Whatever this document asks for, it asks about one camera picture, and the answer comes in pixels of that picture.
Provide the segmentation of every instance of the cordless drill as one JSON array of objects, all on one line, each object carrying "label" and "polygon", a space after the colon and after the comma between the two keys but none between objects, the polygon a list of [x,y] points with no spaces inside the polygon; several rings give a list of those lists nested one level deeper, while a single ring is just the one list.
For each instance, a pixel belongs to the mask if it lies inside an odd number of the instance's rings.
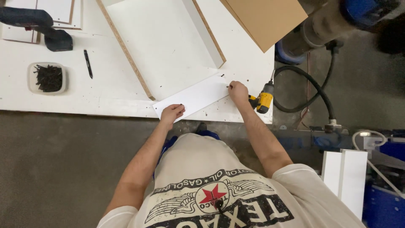
[{"label": "cordless drill", "polygon": [[44,34],[45,45],[53,52],[73,50],[72,37],[64,30],[52,28],[53,19],[44,10],[0,7],[0,22]]},{"label": "cordless drill", "polygon": [[257,98],[249,95],[249,103],[258,113],[265,114],[269,111],[274,94],[273,77],[274,71],[271,80],[264,85],[262,92],[260,92]]}]

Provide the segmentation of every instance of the blue pants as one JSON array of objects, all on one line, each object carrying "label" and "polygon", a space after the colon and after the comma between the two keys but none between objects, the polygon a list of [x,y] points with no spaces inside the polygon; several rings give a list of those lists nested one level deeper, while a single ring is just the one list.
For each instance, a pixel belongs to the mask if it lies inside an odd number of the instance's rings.
[{"label": "blue pants", "polygon": [[[214,133],[214,132],[212,132],[212,131],[209,131],[209,130],[199,131],[199,132],[196,132],[196,134],[197,134],[197,135],[200,135],[200,136],[210,136],[210,137],[215,138],[216,140],[221,140],[220,137],[219,137],[216,133]],[[173,136],[169,141],[165,142],[165,144],[163,145],[162,152],[160,153],[160,156],[159,156],[159,159],[158,159],[158,163],[156,164],[156,166],[158,166],[158,164],[159,164],[159,162],[160,162],[160,159],[162,158],[163,154],[164,154],[171,146],[174,145],[174,143],[177,141],[178,138],[179,138],[179,137],[177,137],[177,136]],[[155,172],[153,172],[152,177],[153,177],[153,179],[155,179]]]}]

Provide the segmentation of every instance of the concrete floor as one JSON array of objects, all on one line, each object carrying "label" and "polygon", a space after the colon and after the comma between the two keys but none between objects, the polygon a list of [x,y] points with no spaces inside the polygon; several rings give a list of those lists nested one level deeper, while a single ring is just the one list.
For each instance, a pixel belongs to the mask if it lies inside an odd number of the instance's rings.
[{"label": "concrete floor", "polygon": [[[320,84],[329,62],[326,50],[311,53],[311,74]],[[306,64],[300,67],[307,70]],[[338,123],[351,129],[404,129],[404,76],[405,58],[375,51],[367,32],[348,35],[326,88]],[[306,80],[293,72],[283,72],[275,85],[275,96],[288,108],[306,100]],[[327,120],[318,99],[304,122],[323,126]],[[299,132],[288,130],[297,128],[298,121],[299,113],[275,108],[269,128],[279,137],[292,136]],[[125,166],[157,123],[147,118],[0,112],[0,227],[95,227]],[[182,120],[169,136],[193,132],[198,124]],[[278,130],[281,125],[288,130]],[[243,124],[210,122],[208,128],[243,164],[264,174]],[[317,170],[322,165],[316,150],[291,148],[288,153],[296,163]]]}]

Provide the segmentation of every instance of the hand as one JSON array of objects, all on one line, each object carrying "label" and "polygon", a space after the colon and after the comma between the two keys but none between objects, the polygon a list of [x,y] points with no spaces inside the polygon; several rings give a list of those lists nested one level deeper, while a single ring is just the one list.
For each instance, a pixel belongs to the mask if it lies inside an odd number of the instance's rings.
[{"label": "hand", "polygon": [[163,126],[167,131],[170,131],[173,128],[174,121],[181,117],[183,112],[185,112],[184,105],[169,105],[167,108],[163,109],[159,125]]},{"label": "hand", "polygon": [[250,106],[249,92],[241,82],[232,81],[228,87],[229,96],[238,108],[245,105]]}]

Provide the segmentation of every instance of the shoe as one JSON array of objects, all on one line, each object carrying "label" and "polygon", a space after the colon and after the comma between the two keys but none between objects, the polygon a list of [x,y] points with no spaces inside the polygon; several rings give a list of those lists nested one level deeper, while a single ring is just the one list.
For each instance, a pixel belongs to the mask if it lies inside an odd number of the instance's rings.
[{"label": "shoe", "polygon": [[197,127],[196,133],[200,131],[206,131],[207,130],[207,125],[204,122],[201,122],[200,125]]}]

